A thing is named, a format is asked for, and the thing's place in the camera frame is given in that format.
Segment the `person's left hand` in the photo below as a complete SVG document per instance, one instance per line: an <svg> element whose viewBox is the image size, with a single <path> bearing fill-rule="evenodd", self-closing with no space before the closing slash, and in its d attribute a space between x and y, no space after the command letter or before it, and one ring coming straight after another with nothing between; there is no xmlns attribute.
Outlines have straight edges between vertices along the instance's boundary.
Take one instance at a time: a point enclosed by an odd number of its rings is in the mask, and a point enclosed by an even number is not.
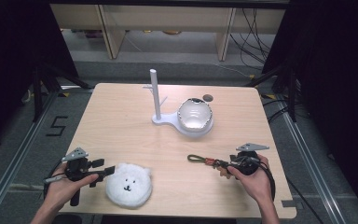
<svg viewBox="0 0 358 224"><path fill-rule="evenodd" d="M93 174L78 181L71 181L68 178L63 178L50 183L43 206L46 207L49 212L60 211L82 187L94 182L98 177L98 175Z"/></svg>

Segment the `black metal stand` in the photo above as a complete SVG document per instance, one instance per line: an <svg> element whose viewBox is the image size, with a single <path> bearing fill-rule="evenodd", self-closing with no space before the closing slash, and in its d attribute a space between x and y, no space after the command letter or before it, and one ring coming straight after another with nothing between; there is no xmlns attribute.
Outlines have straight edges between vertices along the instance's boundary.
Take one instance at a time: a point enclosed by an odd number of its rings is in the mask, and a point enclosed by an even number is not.
<svg viewBox="0 0 358 224"><path fill-rule="evenodd" d="M53 66L48 63L40 63L34 68L33 71L33 88L34 88L34 119L36 122L44 111L42 100L42 86L45 86L48 92L58 93L62 90L57 78L63 77L66 80L76 84L81 89L91 90L92 86L82 81L78 74L71 74L59 67Z"/></svg>
<svg viewBox="0 0 358 224"><path fill-rule="evenodd" d="M284 90L288 90L288 114L292 122L296 122L296 72L289 63L278 65L260 77L251 80L248 84L245 84L245 87L255 87L274 76L277 79L272 90L274 93L282 93Z"/></svg>

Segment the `white stand with post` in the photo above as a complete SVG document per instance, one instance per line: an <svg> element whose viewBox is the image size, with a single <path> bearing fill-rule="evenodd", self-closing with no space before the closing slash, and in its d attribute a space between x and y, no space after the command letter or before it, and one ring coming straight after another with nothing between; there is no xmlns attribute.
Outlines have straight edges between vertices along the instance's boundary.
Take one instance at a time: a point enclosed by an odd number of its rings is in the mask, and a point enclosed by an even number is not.
<svg viewBox="0 0 358 224"><path fill-rule="evenodd" d="M177 118L177 110L178 110L180 105L171 114L162 113L161 112L161 106L162 106L163 102L159 100L157 70L151 68L149 70L149 76L150 76L151 84L148 85L148 86L145 86L145 88L149 89L151 91L151 93L152 93L152 96L153 96L155 114L152 116L152 122L155 125L171 125L171 126L173 126L173 128L176 129L177 132L179 132L182 135L185 135L187 137L191 137L191 138L202 137L212 129L213 121L212 121L212 124L205 131L201 131L199 133L192 133L192 132L186 131L179 124L179 121L178 121L178 118Z"/></svg>

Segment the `grey tape strip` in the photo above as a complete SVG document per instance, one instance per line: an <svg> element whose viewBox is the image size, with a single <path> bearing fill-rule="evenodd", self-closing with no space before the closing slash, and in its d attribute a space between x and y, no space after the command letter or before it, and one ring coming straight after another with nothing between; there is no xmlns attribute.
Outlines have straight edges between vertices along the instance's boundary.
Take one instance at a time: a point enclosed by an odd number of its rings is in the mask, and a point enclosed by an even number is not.
<svg viewBox="0 0 358 224"><path fill-rule="evenodd" d="M295 200L284 200L282 201L282 206L285 208L294 207L296 209L303 209L304 205L302 202L296 202Z"/></svg>

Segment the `person's right hand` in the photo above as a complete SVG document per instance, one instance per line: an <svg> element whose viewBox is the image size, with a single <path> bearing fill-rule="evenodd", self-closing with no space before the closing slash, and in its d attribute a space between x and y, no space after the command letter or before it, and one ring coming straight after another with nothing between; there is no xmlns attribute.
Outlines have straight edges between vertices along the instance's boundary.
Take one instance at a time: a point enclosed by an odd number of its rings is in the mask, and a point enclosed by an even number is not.
<svg viewBox="0 0 358 224"><path fill-rule="evenodd" d="M228 166L227 169L241 182L259 206L273 203L269 178L262 168L258 168L252 175L244 175L232 166Z"/></svg>

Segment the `dark curtain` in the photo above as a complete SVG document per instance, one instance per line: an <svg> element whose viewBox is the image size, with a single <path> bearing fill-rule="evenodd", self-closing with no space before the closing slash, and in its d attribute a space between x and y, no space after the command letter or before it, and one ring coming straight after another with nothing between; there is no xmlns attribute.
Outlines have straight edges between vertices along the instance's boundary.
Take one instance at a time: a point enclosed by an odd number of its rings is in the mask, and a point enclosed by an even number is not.
<svg viewBox="0 0 358 224"><path fill-rule="evenodd" d="M264 69L279 65L358 198L358 0L288 0Z"/></svg>
<svg viewBox="0 0 358 224"><path fill-rule="evenodd" d="M0 0L0 133L34 79L77 71L50 4L44 0Z"/></svg>

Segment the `white plush bear hat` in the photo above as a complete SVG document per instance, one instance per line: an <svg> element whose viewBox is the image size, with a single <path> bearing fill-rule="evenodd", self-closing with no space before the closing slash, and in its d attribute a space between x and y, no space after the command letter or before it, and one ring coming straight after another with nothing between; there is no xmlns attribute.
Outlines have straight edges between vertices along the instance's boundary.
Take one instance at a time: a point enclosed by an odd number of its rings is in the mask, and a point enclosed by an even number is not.
<svg viewBox="0 0 358 224"><path fill-rule="evenodd" d="M143 206L152 193L151 171L137 164L120 163L107 177L106 195L116 205L135 209Z"/></svg>

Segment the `green cord keychain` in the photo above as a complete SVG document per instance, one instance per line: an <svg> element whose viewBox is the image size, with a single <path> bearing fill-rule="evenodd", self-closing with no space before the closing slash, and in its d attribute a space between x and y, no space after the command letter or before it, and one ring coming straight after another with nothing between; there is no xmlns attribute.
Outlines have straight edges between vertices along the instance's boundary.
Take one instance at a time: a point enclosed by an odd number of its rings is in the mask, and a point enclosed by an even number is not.
<svg viewBox="0 0 358 224"><path fill-rule="evenodd" d="M220 164L213 164L214 160L213 158L205 158L202 156L190 154L187 156L187 160L190 162L198 162L198 163L204 163L205 165L212 166L214 169ZM227 179L230 179L232 177L232 174L229 172L229 170L217 170L221 176L226 177Z"/></svg>

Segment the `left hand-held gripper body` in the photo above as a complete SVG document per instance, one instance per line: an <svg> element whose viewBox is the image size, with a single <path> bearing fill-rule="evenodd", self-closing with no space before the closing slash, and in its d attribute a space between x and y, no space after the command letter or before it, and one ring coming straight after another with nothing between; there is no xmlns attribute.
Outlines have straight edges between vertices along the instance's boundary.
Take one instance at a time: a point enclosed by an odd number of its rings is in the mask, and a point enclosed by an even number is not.
<svg viewBox="0 0 358 224"><path fill-rule="evenodd" d="M77 147L62 158L62 162L66 163L64 173L69 180L78 181L86 176L90 168L88 155L89 153L84 149Z"/></svg>

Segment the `aluminium floor rail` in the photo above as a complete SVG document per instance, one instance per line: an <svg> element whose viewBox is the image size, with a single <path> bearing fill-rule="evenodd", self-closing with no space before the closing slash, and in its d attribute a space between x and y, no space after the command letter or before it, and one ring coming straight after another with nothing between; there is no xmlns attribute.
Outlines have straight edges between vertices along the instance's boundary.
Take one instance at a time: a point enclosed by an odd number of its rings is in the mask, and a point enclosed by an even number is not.
<svg viewBox="0 0 358 224"><path fill-rule="evenodd" d="M57 92L50 93L47 96L45 102L42 104L42 111L40 112L37 119L32 123L27 134L21 141L21 144L18 147L16 153L12 157L10 163L8 164L5 172L3 173L2 177L0 178L0 205L7 194L10 184L12 183L14 177L20 170L20 167L31 148L31 144L34 142L36 135L37 135L43 121L45 120L45 117L46 117L46 114L47 114L49 108L54 103L57 96L58 96Z"/></svg>
<svg viewBox="0 0 358 224"><path fill-rule="evenodd" d="M293 115L290 115L288 111L283 113L285 123L291 133L296 147L305 163L310 178L321 198L324 208L330 217L333 224L347 224L344 218L337 200L335 199L331 189L328 187L323 174L321 173L315 159L310 153L310 149L303 137L303 134L299 130L295 121L293 121Z"/></svg>

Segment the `light wooden desk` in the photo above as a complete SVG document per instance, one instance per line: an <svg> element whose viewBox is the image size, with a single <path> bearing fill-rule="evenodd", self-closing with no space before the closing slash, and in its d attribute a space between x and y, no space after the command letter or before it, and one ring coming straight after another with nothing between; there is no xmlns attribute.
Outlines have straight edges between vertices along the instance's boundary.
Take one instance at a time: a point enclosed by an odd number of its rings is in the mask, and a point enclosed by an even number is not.
<svg viewBox="0 0 358 224"><path fill-rule="evenodd" d="M249 7L143 7L52 4L63 29L100 30L108 57L115 59L127 30L205 32L215 34L217 57L227 56L228 36L250 31L274 35L284 11Z"/></svg>

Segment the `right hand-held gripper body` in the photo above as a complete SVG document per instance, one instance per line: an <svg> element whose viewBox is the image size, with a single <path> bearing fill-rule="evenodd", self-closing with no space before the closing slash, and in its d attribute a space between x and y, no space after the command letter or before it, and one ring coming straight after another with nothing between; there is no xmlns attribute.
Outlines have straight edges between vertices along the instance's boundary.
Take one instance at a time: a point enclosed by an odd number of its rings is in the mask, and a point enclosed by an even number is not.
<svg viewBox="0 0 358 224"><path fill-rule="evenodd" d="M245 143L236 148L237 155L230 156L230 165L238 169L244 175L252 175L260 165L257 150L269 149L268 146Z"/></svg>

